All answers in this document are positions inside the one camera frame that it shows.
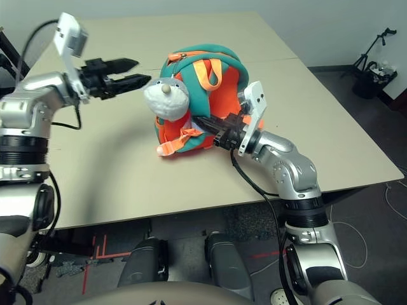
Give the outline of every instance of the black bin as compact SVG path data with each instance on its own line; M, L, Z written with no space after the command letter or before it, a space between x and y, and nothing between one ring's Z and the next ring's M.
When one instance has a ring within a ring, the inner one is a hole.
M367 68L358 75L358 79L352 87L352 91L358 97L371 99L377 96L397 76L396 71L392 74L378 75L370 69L372 65L377 65L377 63L370 62Z

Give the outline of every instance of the black cable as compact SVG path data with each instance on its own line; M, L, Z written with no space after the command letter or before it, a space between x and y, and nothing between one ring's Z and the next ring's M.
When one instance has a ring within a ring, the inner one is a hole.
M286 244L286 240L287 240L287 234L284 233L283 238L281 237L279 220L277 218L277 213L275 212L273 204L270 201L270 199L267 198L267 196L265 194L261 194L261 195L265 199L265 201L268 203L268 205L270 206L270 208L272 210L273 218L274 218L275 229L277 232L277 241L279 243L279 275L280 275L280 281L281 281L282 288L284 289L284 292L286 293L288 304L289 305L298 305L298 303L294 297L293 291L290 289L290 286L288 284L286 269L284 267L283 252L284 252L284 245Z
M259 187L256 183L253 182L252 179L250 179L250 177L248 175L246 175L246 173L243 171L243 169L240 167L239 163L237 162L236 158L235 158L235 154L234 154L235 150L231 149L230 150L230 160L231 160L231 164L233 165L233 167L236 168L237 172L239 173L240 176L242 176L242 178L248 183L250 184L251 187L253 187L253 189L259 193L260 195L269 195L269 196L275 196L278 197L278 194L274 194L274 193L269 193L266 192L264 189L262 189L261 187Z
M59 122L52 122L51 125L66 127L66 128L75 129L75 130L81 130L82 129L82 119L81 119L81 113L79 111L79 104L75 105L75 113L76 113L76 120L78 121L77 126L73 126L73 125L65 124L65 123L59 123Z
M52 174L51 171L50 171L50 178L51 178L51 181L52 181L53 186L55 188L55 193L57 194L57 213L55 213L55 217L53 219L52 225L50 226L50 228L48 229L48 231L44 235L44 237L41 240L40 244L44 243L44 241L51 236L53 230L55 229L55 226L57 225L57 222L58 222L58 219L59 219L59 214L61 213L61 203L62 203L61 202L61 193L60 193L60 190L59 190L57 180L55 179L55 177L54 177L54 175Z
M55 217L53 218L53 221L52 221L52 224L51 224L50 228L45 233L45 235L43 236L41 241L34 244L32 250L31 250L31 254L27 257L27 261L32 260L34 258L34 256L38 254L39 249L43 246L44 242L51 236L51 234L53 233L53 231L55 229L55 226L57 225L59 215L61 213L61 203L62 203L62 201L61 201L61 193L60 193L60 190L59 190L57 180L55 179L55 177L54 177L54 175L52 174L51 171L50 171L50 178L51 178L51 181L52 181L53 186L55 188L55 193L57 194L57 212L55 213Z
M32 305L32 296L26 288L24 288L23 286L17 285L15 287L15 292L20 294L23 297L23 299L25 301L25 305Z
M270 206L270 208L272 210L274 223L275 223L275 228L276 228L276 232L277 232L277 241L278 241L278 244L279 244L279 275L280 275L281 285L282 285L282 288L284 289L284 292L286 293L286 297L287 297L289 305L298 305L298 303L297 303L297 301L296 301L296 299L294 297L293 291L290 289L290 286L288 284L286 269L284 267L283 251L284 251L284 245L286 244L287 236L286 236L286 234L284 234L284 237L283 238L281 237L280 227L279 227L279 220L277 218L277 213L275 212L275 209L274 209L274 206L273 206L272 202L266 196L267 194L271 194L271 196L278 196L278 194L266 193L262 188L260 188L257 184L255 184L249 178L249 176L246 175L246 173L243 171L243 169L240 167L239 163L237 162L237 160L235 158L234 152L235 152L234 149L230 150L230 159L231 159L231 163L232 163L233 167L235 167L236 171L240 174L240 176L242 176L242 178L248 184L250 184L250 186L257 193L259 193L264 198L264 200L268 203L268 205Z
M21 69L22 69L22 65L23 65L23 61L24 58L27 54L28 48L30 46L30 43L32 42L32 40L34 39L35 35L44 27L46 27L47 25L50 24L57 24L58 23L58 19L54 19L54 20L49 20L47 22L44 22L43 24L39 25L38 27L36 27L30 34L27 42L24 44L24 48L23 48L23 52L20 56L20 59L18 60L18 66L17 66L17 74L15 76L15 85L17 87L18 82L20 81L20 77L21 77ZM69 124L65 124L65 123L58 123L58 122L53 122L52 125L56 125L56 126L62 126L62 127L66 127L66 128L70 128L70 129L74 129L74 130L81 130L82 129L82 120L81 120L81 114L79 111L79 104L75 105L75 113L76 113L76 119L78 120L78 126L73 126L73 125L69 125Z
M17 74L15 76L15 86L17 87L18 82L20 81L20 77L21 77L21 69L23 66L23 61L24 61L24 57L27 54L28 51L28 47L30 46L31 41L34 39L35 35L44 27L46 27L47 25L50 24L57 24L58 23L58 19L53 19L53 20L49 20L47 22L44 22L43 24L40 24L39 26L37 26L35 28L35 30L33 30L27 40L27 42L25 43L24 47L23 47L23 52L20 56L20 59L18 60L18 65L17 65Z

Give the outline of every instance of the white plush face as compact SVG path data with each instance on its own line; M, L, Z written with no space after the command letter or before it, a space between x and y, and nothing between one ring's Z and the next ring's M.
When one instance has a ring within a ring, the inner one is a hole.
M188 91L178 79L154 79L144 87L143 93L148 107L162 119L176 121L188 111Z

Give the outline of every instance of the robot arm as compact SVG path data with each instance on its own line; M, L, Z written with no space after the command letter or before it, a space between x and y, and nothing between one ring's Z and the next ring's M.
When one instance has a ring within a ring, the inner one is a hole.
M361 287L347 280L333 224L328 221L317 183L315 165L289 140L258 130L265 109L259 82L249 85L239 99L246 113L254 114L247 126L230 114L195 117L198 126L215 136L214 143L227 150L250 154L270 173L284 206L288 240L287 267L293 289L309 296L315 305L378 304Z
M0 100L0 284L14 287L24 270L27 251L40 229L54 216L54 193L43 183L50 175L46 163L48 139L57 110L90 96L101 99L144 86L150 76L134 74L113 80L138 64L126 58L86 61L77 70L71 55L80 56L87 35L75 19L62 14L55 35L67 73L52 72L22 81Z

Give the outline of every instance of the wall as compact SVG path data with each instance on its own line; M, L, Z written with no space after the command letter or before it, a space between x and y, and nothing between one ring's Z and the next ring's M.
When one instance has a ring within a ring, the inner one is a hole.
M341 65L353 62L383 28L382 20L372 16L389 10L393 2L403 0L0 0L0 24L21 50L37 24L62 11L78 18L106 18L255 10L307 66ZM27 57L29 65L51 37L49 29L36 39Z

